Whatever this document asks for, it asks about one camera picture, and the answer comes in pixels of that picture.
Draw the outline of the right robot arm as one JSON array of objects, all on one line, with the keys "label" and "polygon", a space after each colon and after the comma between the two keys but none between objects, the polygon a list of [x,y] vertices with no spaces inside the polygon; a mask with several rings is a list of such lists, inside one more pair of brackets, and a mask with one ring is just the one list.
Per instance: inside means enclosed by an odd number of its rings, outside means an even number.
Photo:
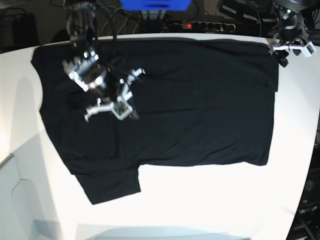
[{"label": "right robot arm", "polygon": [[[283,67],[287,65],[286,50],[311,56],[309,50],[314,45],[309,40],[302,16],[308,3],[304,0],[271,0],[265,8],[273,11],[276,19],[269,52],[279,56]],[[144,69],[133,69],[126,74],[126,79],[121,78],[116,83],[110,76],[115,66],[102,55],[99,45],[96,12],[103,10],[108,20],[113,14],[100,0],[65,0],[63,7],[68,12],[66,29],[73,48],[72,59],[63,62],[64,72],[84,92],[95,91],[97,95],[96,105],[86,109],[84,119],[88,121],[102,112],[111,112],[121,121],[127,117],[136,118],[130,86],[145,73]]]}]

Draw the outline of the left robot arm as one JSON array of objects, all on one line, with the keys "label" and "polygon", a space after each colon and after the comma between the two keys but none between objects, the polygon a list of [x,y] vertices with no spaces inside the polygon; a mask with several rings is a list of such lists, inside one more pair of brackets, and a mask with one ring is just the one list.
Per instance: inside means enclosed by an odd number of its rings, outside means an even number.
[{"label": "left robot arm", "polygon": [[149,84],[136,88],[132,116],[192,116],[253,123],[274,119],[281,47],[305,47],[301,13],[290,1],[275,1],[273,42],[233,39],[137,38],[122,43],[128,63],[142,67]]}]

